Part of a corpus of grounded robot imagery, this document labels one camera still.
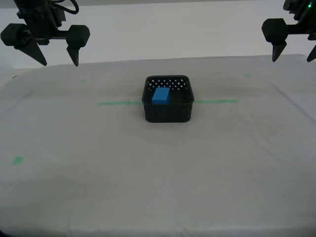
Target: robotic arm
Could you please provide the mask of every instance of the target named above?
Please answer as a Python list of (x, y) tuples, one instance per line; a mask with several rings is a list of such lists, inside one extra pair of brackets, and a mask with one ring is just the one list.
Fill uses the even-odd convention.
[[(284, 48), (288, 35), (309, 35), (308, 40), (316, 40), (316, 0), (286, 0), (283, 9), (294, 14), (296, 25), (287, 25), (280, 19), (268, 19), (263, 23), (262, 31), (267, 42), (273, 46), (272, 61), (275, 62)], [(316, 46), (307, 61), (316, 59)]]
[[(67, 51), (76, 66), (79, 64), (79, 50), (90, 37), (87, 26), (72, 25), (68, 31), (58, 27), (66, 21), (65, 11), (77, 14), (79, 6), (76, 0), (70, 0), (75, 10), (69, 10), (58, 3), (65, 0), (14, 0), (19, 8), (17, 13), (25, 24), (9, 24), (1, 33), (1, 39), (7, 46), (14, 46), (43, 65), (47, 62), (38, 45), (48, 45), (49, 40), (66, 40)], [(268, 19), (263, 23), (262, 31), (267, 42), (273, 46), (272, 60), (275, 62), (286, 47), (288, 35), (309, 35), (308, 40), (316, 40), (316, 0), (286, 0), (284, 10), (294, 14), (296, 25), (287, 25), (283, 19)], [(307, 58), (316, 59), (316, 47)]]
[(65, 0), (14, 0), (19, 9), (17, 13), (25, 24), (9, 24), (1, 33), (0, 37), (7, 46), (13, 46), (44, 66), (47, 65), (39, 45), (48, 45), (50, 40), (66, 40), (67, 51), (78, 66), (79, 50), (85, 47), (90, 31), (87, 26), (72, 25), (68, 31), (60, 31), (58, 27), (66, 21), (65, 11), (77, 14), (79, 6), (76, 0), (70, 0), (75, 10), (67, 9), (58, 3)]

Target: green tape line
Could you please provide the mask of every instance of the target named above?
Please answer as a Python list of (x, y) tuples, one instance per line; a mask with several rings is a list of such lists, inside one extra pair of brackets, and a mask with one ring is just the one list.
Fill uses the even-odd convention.
[[(197, 100), (196, 104), (232, 104), (238, 103), (238, 100)], [(115, 105), (142, 105), (141, 101), (113, 101), (113, 102), (100, 102), (98, 105), (115, 106)]]
[(12, 162), (12, 165), (20, 165), (24, 160), (24, 157), (16, 157)]
[(98, 105), (142, 105), (141, 101), (114, 101), (114, 102), (101, 102)]

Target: blue block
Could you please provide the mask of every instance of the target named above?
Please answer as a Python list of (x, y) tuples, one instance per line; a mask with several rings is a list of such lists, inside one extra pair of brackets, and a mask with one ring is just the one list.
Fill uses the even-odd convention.
[(170, 104), (170, 88), (157, 87), (153, 96), (153, 104), (169, 105)]

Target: perforated basket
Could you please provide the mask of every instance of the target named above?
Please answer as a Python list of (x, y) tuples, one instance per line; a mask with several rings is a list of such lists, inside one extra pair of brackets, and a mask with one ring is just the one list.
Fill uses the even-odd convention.
[[(157, 87), (170, 88), (170, 104), (152, 104)], [(187, 122), (191, 119), (194, 96), (186, 76), (151, 76), (146, 79), (142, 102), (148, 122)]]

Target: white table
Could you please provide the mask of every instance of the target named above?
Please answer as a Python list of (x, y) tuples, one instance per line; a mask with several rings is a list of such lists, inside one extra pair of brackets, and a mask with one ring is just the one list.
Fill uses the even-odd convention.
[[(204, 101), (190, 122), (148, 123), (142, 105), (127, 103), (140, 101), (152, 75), (190, 78)], [(290, 55), (276, 63), (66, 65), (18, 76), (0, 90), (0, 230), (314, 237), (315, 75), (315, 64)]]

